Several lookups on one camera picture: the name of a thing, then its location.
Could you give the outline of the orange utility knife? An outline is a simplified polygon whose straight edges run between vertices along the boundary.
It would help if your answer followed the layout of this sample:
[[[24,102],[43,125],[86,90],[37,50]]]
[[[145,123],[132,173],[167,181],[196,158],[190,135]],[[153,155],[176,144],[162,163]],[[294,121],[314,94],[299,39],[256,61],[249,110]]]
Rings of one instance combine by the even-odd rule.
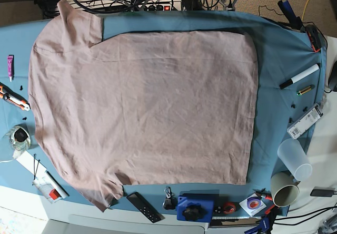
[[[29,111],[31,109],[29,103],[19,94],[14,93],[10,88],[1,83],[1,99],[12,104],[21,110]]]

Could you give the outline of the pink T-shirt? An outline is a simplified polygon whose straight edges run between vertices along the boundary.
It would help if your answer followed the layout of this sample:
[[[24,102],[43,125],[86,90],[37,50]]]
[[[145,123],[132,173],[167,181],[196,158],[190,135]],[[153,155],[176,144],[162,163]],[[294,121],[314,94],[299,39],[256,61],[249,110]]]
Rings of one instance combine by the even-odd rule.
[[[246,183],[259,84],[255,45],[223,31],[124,33],[58,3],[33,44],[35,139],[106,210],[124,185]]]

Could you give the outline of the translucent plastic cup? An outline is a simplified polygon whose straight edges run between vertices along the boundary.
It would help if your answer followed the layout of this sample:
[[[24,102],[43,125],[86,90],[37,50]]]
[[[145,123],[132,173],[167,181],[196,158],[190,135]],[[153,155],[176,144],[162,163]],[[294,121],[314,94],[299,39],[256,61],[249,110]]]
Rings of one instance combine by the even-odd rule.
[[[312,166],[298,140],[284,140],[277,155],[297,181],[307,180],[312,174]]]

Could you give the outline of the black power strip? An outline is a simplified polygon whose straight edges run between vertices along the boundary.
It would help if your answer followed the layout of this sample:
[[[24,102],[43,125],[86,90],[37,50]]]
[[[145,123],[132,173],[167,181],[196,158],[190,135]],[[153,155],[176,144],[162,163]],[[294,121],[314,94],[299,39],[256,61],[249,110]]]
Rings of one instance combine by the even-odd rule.
[[[144,11],[181,11],[181,3],[174,2],[172,4],[146,4],[143,8]]]

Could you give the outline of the blue table cloth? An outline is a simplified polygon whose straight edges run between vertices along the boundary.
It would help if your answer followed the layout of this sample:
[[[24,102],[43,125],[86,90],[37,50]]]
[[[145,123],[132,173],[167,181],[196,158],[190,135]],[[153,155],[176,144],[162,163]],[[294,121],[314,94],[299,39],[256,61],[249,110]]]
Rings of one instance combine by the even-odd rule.
[[[173,32],[194,30],[223,30],[248,34],[256,47],[259,64],[259,89],[254,136],[252,141],[247,184],[174,184],[175,193],[213,193],[242,200],[253,188],[270,187],[273,173],[285,170],[277,160],[280,143],[289,138],[286,130],[289,118],[297,120],[302,109],[322,100],[326,48],[314,53],[307,34],[289,30],[278,23],[242,12],[172,11],[108,15],[104,17],[103,40],[127,32]],[[28,63],[33,43],[49,20],[33,21],[1,27],[1,83],[15,93],[28,98]],[[9,82],[7,55],[14,55],[14,81]],[[292,76],[320,63],[320,70],[299,82],[280,90],[279,85]],[[297,97],[302,87],[313,84],[315,90]],[[21,111],[1,100],[1,137],[14,125],[28,127],[34,134],[33,113]],[[44,165],[65,188],[69,197],[65,201],[91,205],[82,195],[65,182],[57,173],[47,155],[36,144],[33,136],[32,154],[37,154],[38,171]],[[37,194],[32,186],[33,173],[17,161],[1,163],[1,186]]]

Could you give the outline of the white black marker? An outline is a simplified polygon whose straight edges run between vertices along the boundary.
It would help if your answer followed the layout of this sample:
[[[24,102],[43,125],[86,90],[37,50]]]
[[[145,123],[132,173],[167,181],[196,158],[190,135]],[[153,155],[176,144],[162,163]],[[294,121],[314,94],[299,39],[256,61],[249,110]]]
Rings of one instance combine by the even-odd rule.
[[[280,89],[284,89],[300,80],[303,78],[311,75],[312,73],[316,72],[320,68],[320,64],[314,64],[308,69],[304,70],[303,72],[293,76],[292,78],[288,79],[287,81],[283,82],[282,84],[279,85]]]

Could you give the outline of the black power adapter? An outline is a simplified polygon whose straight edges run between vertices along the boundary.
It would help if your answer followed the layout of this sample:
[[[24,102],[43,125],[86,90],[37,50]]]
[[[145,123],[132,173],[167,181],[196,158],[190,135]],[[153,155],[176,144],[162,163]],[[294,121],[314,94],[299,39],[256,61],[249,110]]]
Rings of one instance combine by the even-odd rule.
[[[311,193],[310,196],[311,197],[332,197],[336,195],[336,192],[334,190],[331,189],[318,189],[318,188],[314,188]]]

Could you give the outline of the white purple disc packet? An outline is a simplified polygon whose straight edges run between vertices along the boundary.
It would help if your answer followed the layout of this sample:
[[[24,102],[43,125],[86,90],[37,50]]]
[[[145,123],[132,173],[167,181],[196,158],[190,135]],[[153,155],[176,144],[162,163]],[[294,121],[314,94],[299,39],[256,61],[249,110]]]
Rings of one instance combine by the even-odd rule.
[[[256,193],[241,201],[239,205],[250,217],[266,208],[266,204]]]

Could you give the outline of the black orange tool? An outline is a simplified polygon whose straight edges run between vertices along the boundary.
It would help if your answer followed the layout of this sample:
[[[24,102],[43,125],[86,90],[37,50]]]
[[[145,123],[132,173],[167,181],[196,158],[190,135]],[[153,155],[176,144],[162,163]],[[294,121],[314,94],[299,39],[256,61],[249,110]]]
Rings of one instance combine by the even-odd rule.
[[[321,40],[319,37],[318,29],[314,25],[309,24],[305,27],[305,30],[309,37],[313,51],[319,52],[322,48],[322,44],[321,44]]]

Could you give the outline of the clear tape roll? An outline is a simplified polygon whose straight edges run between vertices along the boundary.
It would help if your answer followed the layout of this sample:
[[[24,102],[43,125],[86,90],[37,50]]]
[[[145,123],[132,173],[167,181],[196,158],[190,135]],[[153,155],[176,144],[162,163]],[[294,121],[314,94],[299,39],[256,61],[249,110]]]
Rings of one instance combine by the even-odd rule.
[[[31,146],[31,137],[28,131],[21,125],[13,126],[4,139],[13,150],[27,151]]]

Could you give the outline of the purple glue tube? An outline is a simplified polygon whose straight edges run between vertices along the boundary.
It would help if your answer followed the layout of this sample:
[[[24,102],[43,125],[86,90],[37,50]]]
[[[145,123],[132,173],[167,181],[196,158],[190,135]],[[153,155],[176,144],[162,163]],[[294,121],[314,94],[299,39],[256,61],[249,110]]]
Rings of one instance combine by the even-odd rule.
[[[10,82],[13,80],[13,77],[14,77],[13,62],[14,62],[14,56],[8,55],[7,56],[7,69],[8,69],[8,77],[9,77]]]

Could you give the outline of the blue clamp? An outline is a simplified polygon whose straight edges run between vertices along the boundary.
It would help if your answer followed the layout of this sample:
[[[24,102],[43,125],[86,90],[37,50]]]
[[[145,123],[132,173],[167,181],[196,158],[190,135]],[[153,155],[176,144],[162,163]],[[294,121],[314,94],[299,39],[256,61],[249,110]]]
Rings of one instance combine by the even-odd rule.
[[[245,231],[245,234],[256,234],[256,233],[271,233],[275,218],[264,217],[262,218],[258,225],[252,229]]]

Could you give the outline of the white tube red cap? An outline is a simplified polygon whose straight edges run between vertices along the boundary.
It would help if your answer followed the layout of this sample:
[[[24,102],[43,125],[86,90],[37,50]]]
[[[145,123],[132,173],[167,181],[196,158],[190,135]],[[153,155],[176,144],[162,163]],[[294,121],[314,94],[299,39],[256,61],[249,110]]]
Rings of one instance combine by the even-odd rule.
[[[69,196],[48,171],[36,177],[32,184],[51,204]]]

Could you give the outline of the white paper box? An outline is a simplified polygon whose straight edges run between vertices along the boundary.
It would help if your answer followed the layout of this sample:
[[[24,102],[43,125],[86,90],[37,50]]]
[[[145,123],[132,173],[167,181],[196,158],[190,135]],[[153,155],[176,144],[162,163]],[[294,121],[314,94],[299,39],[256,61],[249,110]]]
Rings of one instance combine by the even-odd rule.
[[[33,175],[33,155],[31,155],[28,151],[25,151],[16,160]],[[46,171],[47,169],[39,163],[36,177],[44,177],[46,175]]]

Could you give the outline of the red tape roll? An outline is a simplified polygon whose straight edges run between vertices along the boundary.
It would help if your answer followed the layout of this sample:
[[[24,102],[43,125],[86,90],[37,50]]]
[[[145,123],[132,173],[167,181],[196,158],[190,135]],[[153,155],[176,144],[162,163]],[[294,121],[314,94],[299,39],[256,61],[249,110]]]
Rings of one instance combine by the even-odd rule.
[[[223,205],[223,213],[226,215],[232,214],[236,211],[236,206],[233,202],[226,202]]]

